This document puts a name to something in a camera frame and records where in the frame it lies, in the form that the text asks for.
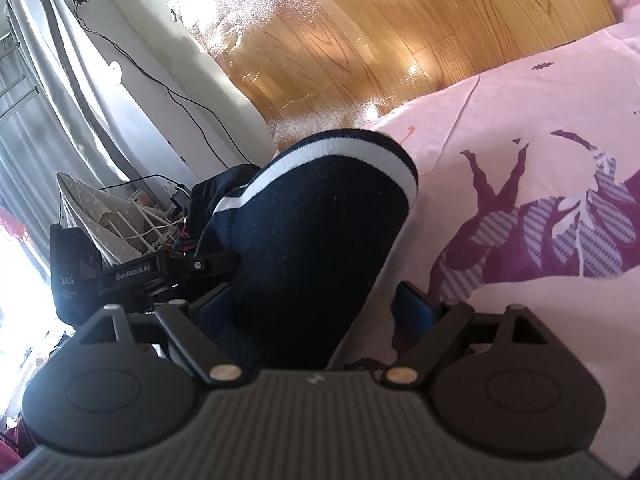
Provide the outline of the dark navy striped garment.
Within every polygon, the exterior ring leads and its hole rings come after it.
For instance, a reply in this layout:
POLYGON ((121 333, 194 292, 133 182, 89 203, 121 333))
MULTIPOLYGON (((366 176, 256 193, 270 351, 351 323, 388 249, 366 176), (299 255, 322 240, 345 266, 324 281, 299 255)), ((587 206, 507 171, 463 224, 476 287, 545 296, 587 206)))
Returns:
POLYGON ((196 250, 240 258, 202 331, 240 367, 322 370, 352 327, 418 195, 408 153, 337 129, 282 152, 218 203, 196 250))

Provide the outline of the dark navy clothes pile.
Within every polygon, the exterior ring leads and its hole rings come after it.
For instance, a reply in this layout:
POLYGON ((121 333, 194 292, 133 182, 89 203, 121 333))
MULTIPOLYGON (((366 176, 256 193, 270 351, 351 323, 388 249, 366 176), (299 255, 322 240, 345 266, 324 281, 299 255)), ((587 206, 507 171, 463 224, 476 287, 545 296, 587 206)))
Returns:
POLYGON ((174 244, 179 254, 194 254, 201 236, 218 203, 232 191, 254 178, 259 167, 243 164, 232 167, 194 186, 184 207, 184 219, 174 244))

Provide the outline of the grey curtain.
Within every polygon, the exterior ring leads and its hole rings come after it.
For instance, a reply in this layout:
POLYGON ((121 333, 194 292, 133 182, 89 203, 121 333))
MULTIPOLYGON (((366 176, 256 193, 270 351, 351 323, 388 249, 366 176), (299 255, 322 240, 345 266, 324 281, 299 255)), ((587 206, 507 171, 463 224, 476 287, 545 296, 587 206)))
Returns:
POLYGON ((138 172, 89 70, 101 55, 65 1, 1 0, 1 28, 1 199, 46 249, 60 172, 91 184, 138 172))

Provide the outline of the pink printed bed sheet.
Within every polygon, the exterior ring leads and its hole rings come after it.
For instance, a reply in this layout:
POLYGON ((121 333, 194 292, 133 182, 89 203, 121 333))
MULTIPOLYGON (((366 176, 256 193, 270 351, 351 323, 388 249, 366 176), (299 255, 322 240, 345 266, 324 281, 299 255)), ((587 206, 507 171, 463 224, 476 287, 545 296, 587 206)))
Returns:
POLYGON ((480 312, 529 307, 597 377, 593 451, 639 463, 639 0, 600 32, 471 77, 378 119, 419 171, 416 204, 340 367, 408 347, 390 303, 408 281, 480 312))

